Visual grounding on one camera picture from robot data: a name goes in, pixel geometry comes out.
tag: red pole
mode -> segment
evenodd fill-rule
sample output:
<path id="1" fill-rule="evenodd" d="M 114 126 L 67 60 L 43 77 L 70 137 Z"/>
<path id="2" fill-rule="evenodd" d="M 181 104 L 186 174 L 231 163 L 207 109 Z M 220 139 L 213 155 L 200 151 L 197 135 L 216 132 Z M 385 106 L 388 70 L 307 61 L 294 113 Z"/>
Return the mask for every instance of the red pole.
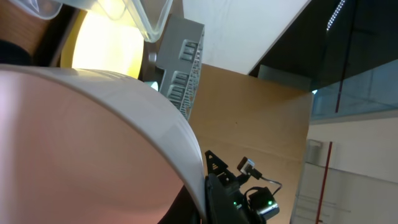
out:
<path id="1" fill-rule="evenodd" d="M 315 224 L 319 223 L 319 217 L 321 215 L 321 207 L 322 207 L 322 201 L 323 201 L 323 192 L 325 191 L 326 177 L 328 176 L 328 169 L 329 169 L 329 161 L 330 161 L 330 154 L 331 154 L 331 146 L 332 146 L 332 144 L 333 144 L 332 142 L 329 142 L 328 158 L 326 159 L 325 173 L 323 175 L 321 196 L 319 198 L 317 219 L 315 219 Z"/>

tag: brown cardboard box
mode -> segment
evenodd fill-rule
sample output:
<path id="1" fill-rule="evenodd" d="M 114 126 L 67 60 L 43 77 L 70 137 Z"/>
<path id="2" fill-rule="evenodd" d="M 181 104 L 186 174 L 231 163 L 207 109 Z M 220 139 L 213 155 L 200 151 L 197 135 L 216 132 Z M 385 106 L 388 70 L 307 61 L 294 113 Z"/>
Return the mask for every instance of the brown cardboard box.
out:
<path id="1" fill-rule="evenodd" d="M 204 152 L 211 150 L 238 175 L 236 166 L 246 156 L 264 177 L 281 182 L 284 187 L 275 196 L 280 213 L 270 223 L 290 220 L 311 106 L 311 93 L 209 65 L 202 67 L 190 124 L 203 158 Z M 241 191 L 255 185 L 276 189 L 251 178 Z"/>

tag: led light strip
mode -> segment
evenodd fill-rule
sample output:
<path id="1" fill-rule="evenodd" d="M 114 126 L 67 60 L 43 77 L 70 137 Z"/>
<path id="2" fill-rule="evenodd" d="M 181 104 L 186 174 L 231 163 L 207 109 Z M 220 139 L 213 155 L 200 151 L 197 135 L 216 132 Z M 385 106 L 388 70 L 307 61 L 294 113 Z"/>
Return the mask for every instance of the led light strip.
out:
<path id="1" fill-rule="evenodd" d="M 344 6 L 345 2 L 346 2 L 346 0 L 341 0 L 340 3 L 338 4 L 337 8 L 335 9 L 333 15 L 331 15 L 329 22 L 328 22 L 328 28 L 326 28 L 326 32 L 328 32 L 329 29 L 331 28 L 331 25 L 335 21 L 338 13 L 340 12 L 341 8 Z"/>

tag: clear plastic container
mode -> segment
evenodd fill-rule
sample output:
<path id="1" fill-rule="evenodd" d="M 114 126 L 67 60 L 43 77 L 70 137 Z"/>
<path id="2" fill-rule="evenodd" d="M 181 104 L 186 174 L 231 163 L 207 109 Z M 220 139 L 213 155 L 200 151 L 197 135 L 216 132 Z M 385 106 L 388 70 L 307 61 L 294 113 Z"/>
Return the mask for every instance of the clear plastic container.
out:
<path id="1" fill-rule="evenodd" d="M 144 40 L 156 42 L 173 0 L 56 0 L 84 10 L 107 15 L 116 22 L 137 27 Z"/>
<path id="2" fill-rule="evenodd" d="M 41 19 L 52 19 L 61 10 L 62 3 L 52 0 L 10 0 L 26 13 Z"/>

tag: dark ceiling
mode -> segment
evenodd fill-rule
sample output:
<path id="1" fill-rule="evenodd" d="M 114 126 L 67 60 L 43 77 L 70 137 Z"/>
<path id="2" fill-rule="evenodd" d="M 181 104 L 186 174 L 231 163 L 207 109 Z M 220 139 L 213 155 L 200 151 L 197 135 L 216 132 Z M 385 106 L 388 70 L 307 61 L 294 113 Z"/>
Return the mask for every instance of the dark ceiling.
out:
<path id="1" fill-rule="evenodd" d="M 398 1 L 345 0 L 326 33 L 339 3 L 312 0 L 250 75 L 267 65 L 309 77 L 318 89 L 398 58 Z"/>

